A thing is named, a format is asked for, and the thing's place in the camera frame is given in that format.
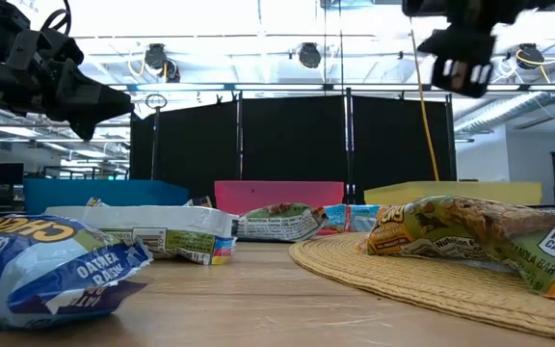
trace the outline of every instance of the desk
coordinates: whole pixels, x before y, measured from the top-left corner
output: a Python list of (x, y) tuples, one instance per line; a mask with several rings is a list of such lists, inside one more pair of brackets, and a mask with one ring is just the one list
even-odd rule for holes
[(313, 275), (288, 245), (237, 245), (232, 263), (157, 260), (150, 287), (116, 314), (0, 346), (528, 346), (555, 340), (395, 302)]

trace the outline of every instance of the woven placemat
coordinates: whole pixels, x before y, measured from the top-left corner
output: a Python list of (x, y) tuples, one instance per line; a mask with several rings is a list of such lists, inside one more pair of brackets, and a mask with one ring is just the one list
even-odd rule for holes
[(331, 280), (460, 317), (555, 337), (555, 300), (528, 290), (514, 274), (440, 260), (360, 254), (365, 235), (348, 233), (293, 245), (305, 269)]

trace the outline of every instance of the black partition panel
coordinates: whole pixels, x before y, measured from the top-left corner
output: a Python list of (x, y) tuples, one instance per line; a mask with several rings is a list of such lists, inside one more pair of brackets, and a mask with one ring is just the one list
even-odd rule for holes
[[(132, 178), (150, 178), (153, 136), (145, 121), (152, 129), (150, 118), (132, 128)], [(216, 180), (238, 179), (236, 102), (163, 112), (158, 129), (156, 179), (214, 202)]]
[(153, 123), (155, 116), (144, 120), (133, 117), (130, 125), (130, 179), (151, 179)]
[(243, 179), (347, 181), (344, 99), (243, 101)]
[[(425, 103), (440, 180), (455, 180), (453, 122), (443, 102)], [(353, 96), (354, 184), (363, 191), (434, 180), (420, 101)]]

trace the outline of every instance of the yellow bin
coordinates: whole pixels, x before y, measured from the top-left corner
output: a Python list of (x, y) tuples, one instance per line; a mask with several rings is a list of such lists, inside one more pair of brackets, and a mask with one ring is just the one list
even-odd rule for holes
[(541, 203), (539, 182), (407, 182), (365, 191), (369, 204), (404, 204), (426, 197), (461, 196), (513, 204)]

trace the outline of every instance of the blue snack wrapper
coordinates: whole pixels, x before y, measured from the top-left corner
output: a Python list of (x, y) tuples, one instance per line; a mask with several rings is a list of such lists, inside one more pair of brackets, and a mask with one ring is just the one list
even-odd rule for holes
[(325, 206), (325, 212), (329, 217), (325, 228), (338, 232), (370, 232), (374, 228), (380, 209), (379, 205)]
[(35, 329), (115, 311), (146, 284), (141, 242), (55, 216), (0, 218), (0, 329)]

